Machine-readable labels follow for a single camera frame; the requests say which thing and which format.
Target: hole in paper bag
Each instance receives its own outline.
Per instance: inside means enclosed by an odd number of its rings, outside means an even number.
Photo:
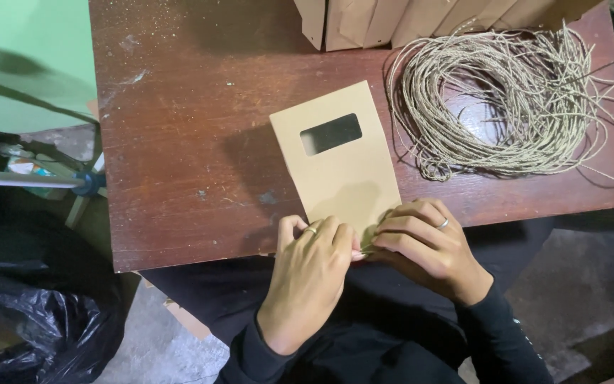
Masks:
[[[300,132],[302,146],[307,156],[314,156],[361,137],[362,128],[354,113]]]

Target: green wall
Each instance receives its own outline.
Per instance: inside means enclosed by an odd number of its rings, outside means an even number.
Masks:
[[[87,0],[0,0],[0,131],[92,122],[96,98]]]

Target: wooden table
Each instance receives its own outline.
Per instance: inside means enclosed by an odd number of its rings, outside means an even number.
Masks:
[[[90,11],[116,271],[273,251],[279,218],[304,212],[269,114],[362,80],[402,200],[439,197],[465,226],[614,207],[614,182],[587,170],[422,179],[397,155],[392,52],[317,52],[290,0],[90,0]],[[596,44],[595,68],[614,61],[607,4],[570,27]],[[614,65],[598,75],[614,79]],[[614,175],[614,130],[588,165]]]

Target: silver ring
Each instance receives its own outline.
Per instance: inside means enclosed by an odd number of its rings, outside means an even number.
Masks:
[[[436,228],[438,230],[441,230],[442,228],[446,227],[447,225],[449,225],[449,219],[445,218],[444,219],[444,223],[440,224],[439,226],[437,226]]]

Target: twine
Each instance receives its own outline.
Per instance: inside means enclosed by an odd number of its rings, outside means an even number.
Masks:
[[[608,140],[614,116],[602,101],[614,80],[592,75],[592,47],[573,30],[514,30],[408,43],[388,74],[393,125],[422,176],[446,181],[455,172],[499,176],[558,174],[583,163]],[[406,64],[397,91],[394,75]],[[445,100],[449,89],[456,96]],[[447,102],[475,103],[454,115]],[[484,105],[495,137],[483,141],[461,122],[466,108]],[[400,126],[411,140],[405,143]]]

